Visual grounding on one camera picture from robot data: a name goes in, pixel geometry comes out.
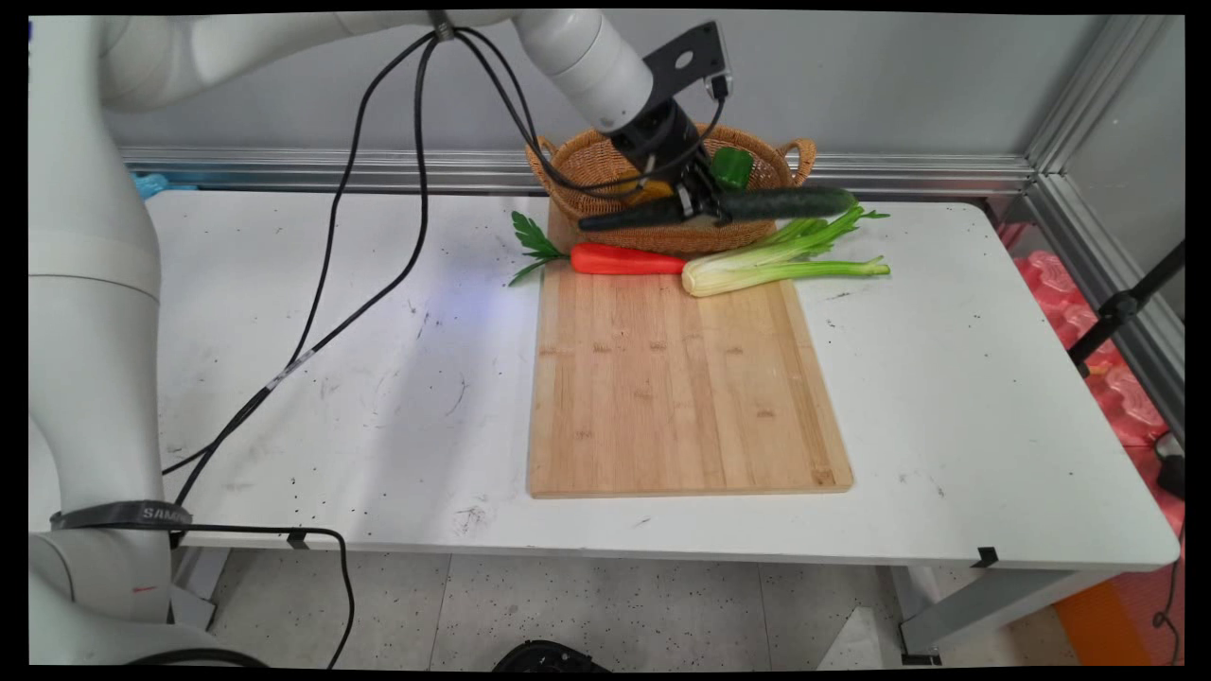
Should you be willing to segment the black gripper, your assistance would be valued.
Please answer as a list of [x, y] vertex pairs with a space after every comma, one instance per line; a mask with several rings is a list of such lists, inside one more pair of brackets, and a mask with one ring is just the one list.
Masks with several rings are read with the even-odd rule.
[[641, 183], [659, 182], [675, 189], [683, 207], [699, 207], [699, 214], [714, 227], [727, 227], [731, 222], [729, 193], [714, 181], [704, 142], [721, 115], [718, 103], [708, 126], [701, 130], [679, 103], [670, 99], [612, 133], [613, 148], [635, 172], [615, 178], [610, 188], [633, 190]]

